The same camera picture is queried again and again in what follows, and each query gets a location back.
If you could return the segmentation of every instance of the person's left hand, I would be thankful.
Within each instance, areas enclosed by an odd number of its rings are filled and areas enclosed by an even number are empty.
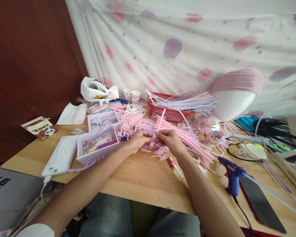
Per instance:
[[[155,140],[152,135],[153,134],[150,132],[137,130],[125,145],[127,145],[131,149],[133,154],[135,154],[141,147],[152,149],[153,147],[149,146],[149,143]]]

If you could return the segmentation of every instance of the white sleeve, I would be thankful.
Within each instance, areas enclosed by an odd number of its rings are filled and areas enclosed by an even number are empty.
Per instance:
[[[24,228],[15,237],[55,237],[55,233],[48,225],[33,224]]]

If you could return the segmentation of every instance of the white cup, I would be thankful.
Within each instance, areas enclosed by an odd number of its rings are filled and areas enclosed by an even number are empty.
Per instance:
[[[132,98],[132,104],[138,104],[138,101],[139,101],[139,97],[138,98]]]
[[[202,140],[202,144],[204,144],[205,146],[207,146],[208,148],[213,148],[219,144],[224,144],[225,143],[225,139],[222,140],[221,142],[218,142],[216,140],[214,140],[210,135],[207,135],[204,140]]]
[[[131,101],[131,95],[132,95],[132,89],[124,89],[123,92],[124,92],[125,100],[130,102]]]
[[[140,91],[132,91],[132,98],[137,99],[140,97]]]
[[[246,160],[266,159],[266,154],[259,147],[253,144],[247,144],[243,148],[236,151],[236,155]]]

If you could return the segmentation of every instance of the blue glue gun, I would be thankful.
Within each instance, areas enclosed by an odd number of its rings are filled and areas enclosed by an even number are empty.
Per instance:
[[[228,177],[228,187],[226,188],[227,193],[232,196],[239,195],[239,177],[245,178],[247,173],[243,168],[238,167],[234,162],[227,160],[224,157],[218,157],[219,162],[225,166]]]

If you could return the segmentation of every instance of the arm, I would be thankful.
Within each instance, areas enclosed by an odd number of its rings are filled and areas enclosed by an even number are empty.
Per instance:
[[[127,143],[66,184],[29,225],[48,225],[55,237],[61,236],[71,219],[92,201],[116,168],[140,147],[151,148],[146,145],[151,141],[151,133],[137,131]]]
[[[177,158],[189,186],[196,214],[206,235],[243,237],[238,223],[212,189],[176,132],[161,130],[157,134],[156,141],[159,145],[167,145]]]

